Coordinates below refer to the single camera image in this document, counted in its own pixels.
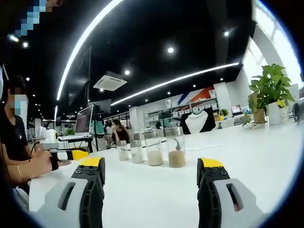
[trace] gold bracelet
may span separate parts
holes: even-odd
[[[19,165],[17,165],[17,168],[18,168],[19,175],[20,175],[22,181],[24,182],[24,180],[23,180],[23,178],[22,178],[22,176],[21,176],[21,172],[20,172],[20,169],[19,169]]]

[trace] woman in background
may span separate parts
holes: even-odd
[[[126,129],[125,126],[123,126],[119,120],[113,120],[112,121],[112,128],[113,128],[113,134],[112,138],[117,144],[118,141],[126,140],[127,143],[130,143],[130,133]]]

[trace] ceiling air conditioning unit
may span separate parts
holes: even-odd
[[[98,82],[96,82],[93,88],[115,91],[116,89],[127,83],[127,81],[122,80],[121,77],[121,75],[108,71],[104,76],[102,76],[98,80]]]

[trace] glass jar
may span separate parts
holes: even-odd
[[[146,142],[148,164],[151,166],[162,165],[162,144],[159,130],[144,132],[143,135]]]
[[[185,139],[182,127],[166,128],[169,165],[180,168],[186,165]]]
[[[140,164],[143,162],[143,148],[140,140],[130,142],[132,162]]]
[[[119,153],[119,160],[125,161],[129,159],[127,142],[125,140],[117,142],[117,149]]]

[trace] white tabletop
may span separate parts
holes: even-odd
[[[288,189],[301,155],[301,128],[293,122],[251,130],[239,125],[185,139],[187,165],[180,169],[169,167],[166,153],[160,167],[148,166],[147,161],[141,165],[119,161],[116,149],[90,155],[105,157],[104,227],[197,227],[199,157],[222,162],[231,178],[238,178],[256,195],[257,205],[271,212]],[[78,163],[33,179],[29,209],[37,211],[45,194],[70,177]]]

